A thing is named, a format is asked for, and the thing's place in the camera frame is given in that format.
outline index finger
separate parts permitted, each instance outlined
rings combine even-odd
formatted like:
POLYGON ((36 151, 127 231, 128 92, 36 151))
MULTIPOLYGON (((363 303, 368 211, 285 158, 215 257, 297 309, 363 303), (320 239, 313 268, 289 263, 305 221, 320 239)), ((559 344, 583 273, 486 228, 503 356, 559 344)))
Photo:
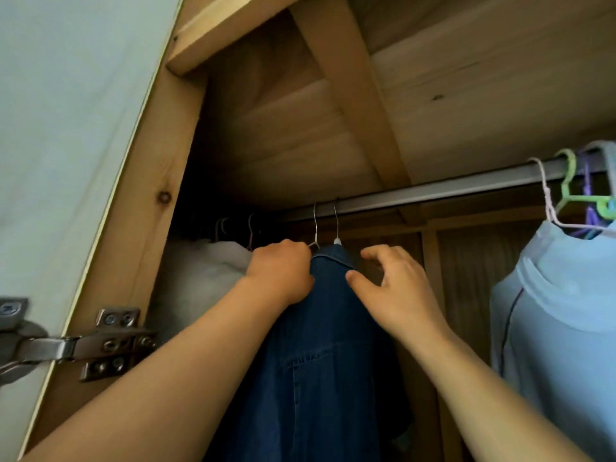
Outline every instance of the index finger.
POLYGON ((384 269, 391 263, 402 259, 402 256, 395 249, 386 244, 377 244, 376 246, 364 248, 361 255, 364 259, 377 260, 384 269))

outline cabinet hinge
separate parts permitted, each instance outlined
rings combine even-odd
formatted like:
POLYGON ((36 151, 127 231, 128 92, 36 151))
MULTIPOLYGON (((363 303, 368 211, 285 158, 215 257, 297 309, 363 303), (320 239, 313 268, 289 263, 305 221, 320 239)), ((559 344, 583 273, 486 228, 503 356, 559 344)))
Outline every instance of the cabinet hinge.
POLYGON ((42 362, 84 360, 82 382, 119 376, 156 349, 157 332, 137 325, 139 308, 103 308, 92 333, 68 337, 49 337, 25 319, 27 309, 27 298, 0 297, 0 386, 42 362))

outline metal hanging rail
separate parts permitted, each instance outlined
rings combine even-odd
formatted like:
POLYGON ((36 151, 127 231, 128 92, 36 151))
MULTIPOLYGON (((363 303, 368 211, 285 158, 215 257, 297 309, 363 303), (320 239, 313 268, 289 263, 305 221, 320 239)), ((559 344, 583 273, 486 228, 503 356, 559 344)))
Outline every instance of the metal hanging rail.
MULTIPOLYGON (((605 161, 600 152, 588 154, 588 165, 592 173, 605 171, 605 161)), ((544 162, 544 166, 548 181, 563 179, 567 171, 567 162, 564 158, 548 160, 544 162)), ((338 216, 340 216, 366 210, 395 208, 396 206, 403 206, 414 202, 435 201, 466 194, 485 193, 539 182, 541 182, 541 173, 537 164, 527 163, 501 170, 450 178, 440 182, 409 186, 408 188, 400 188, 398 190, 364 194, 363 196, 354 196, 338 201, 320 202, 317 204, 315 213, 317 217, 333 216, 335 204, 338 216)), ((313 217, 312 210, 312 205, 281 210, 272 214, 272 220, 274 222, 310 220, 313 217)))

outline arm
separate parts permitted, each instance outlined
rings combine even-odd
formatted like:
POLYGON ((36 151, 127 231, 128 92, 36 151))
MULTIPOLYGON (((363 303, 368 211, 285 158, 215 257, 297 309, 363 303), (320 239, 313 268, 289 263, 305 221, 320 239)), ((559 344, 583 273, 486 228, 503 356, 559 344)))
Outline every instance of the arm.
POLYGON ((220 302, 23 460, 200 461, 274 321, 312 289, 310 259, 289 240, 255 250, 220 302))
POLYGON ((350 271, 351 288, 417 359, 478 462, 590 461, 451 331, 426 273, 403 248, 373 246, 362 256, 381 263, 382 285, 350 271))

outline light blue shirt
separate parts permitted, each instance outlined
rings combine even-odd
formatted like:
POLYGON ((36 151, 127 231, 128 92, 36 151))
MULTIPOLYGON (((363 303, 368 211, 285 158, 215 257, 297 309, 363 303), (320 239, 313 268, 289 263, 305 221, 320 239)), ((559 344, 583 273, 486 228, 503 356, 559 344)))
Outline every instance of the light blue shirt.
POLYGON ((616 235, 543 222, 490 316, 495 371, 594 460, 616 460, 616 235))

